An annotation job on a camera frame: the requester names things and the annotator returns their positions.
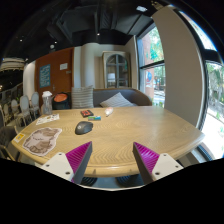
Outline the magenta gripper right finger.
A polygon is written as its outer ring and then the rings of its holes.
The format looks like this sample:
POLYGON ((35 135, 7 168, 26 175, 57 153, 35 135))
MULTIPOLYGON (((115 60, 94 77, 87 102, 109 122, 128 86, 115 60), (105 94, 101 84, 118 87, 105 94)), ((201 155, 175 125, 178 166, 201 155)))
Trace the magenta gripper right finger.
POLYGON ((158 154, 137 142, 133 143, 133 154, 145 185, 182 169, 169 154, 158 154))

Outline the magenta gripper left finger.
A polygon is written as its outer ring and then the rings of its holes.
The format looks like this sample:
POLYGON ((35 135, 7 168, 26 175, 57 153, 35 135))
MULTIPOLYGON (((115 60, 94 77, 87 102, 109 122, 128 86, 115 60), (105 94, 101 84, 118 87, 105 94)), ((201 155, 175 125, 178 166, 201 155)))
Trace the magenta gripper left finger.
POLYGON ((87 142, 68 153, 59 152, 41 168, 75 184, 80 184, 92 153, 92 142, 87 142))

